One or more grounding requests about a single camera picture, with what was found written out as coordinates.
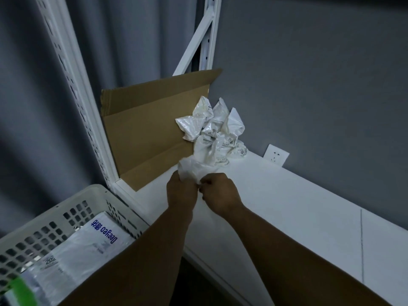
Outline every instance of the person's left hand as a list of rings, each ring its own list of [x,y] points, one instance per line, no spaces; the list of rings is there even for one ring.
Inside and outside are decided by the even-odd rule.
[[[198,185],[193,180],[180,180],[178,170],[171,175],[167,183],[167,202],[169,207],[184,205],[193,210],[197,202]]]

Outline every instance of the electrical socket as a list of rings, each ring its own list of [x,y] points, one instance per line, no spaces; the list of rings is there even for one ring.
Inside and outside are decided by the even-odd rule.
[[[268,159],[273,164],[279,166],[282,166],[283,163],[285,163],[288,156],[289,156],[288,152],[282,150],[281,148],[275,147],[271,144],[269,144],[267,150],[265,151],[265,154],[263,155],[265,159]]]

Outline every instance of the green object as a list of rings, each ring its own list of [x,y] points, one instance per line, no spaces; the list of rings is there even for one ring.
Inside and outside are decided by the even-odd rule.
[[[12,288],[20,306],[37,306],[34,294],[21,277],[10,281],[9,286]]]

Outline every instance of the brown cardboard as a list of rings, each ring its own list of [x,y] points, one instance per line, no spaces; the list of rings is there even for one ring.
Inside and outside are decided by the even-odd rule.
[[[176,118],[208,97],[221,69],[198,71],[130,87],[103,90],[101,115],[120,177],[139,190],[183,158],[193,144]]]

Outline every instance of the white plastic basket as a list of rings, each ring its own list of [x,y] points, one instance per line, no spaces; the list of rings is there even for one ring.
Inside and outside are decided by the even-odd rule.
[[[91,185],[0,239],[0,295],[10,280],[106,211],[135,239],[149,227],[102,185]]]

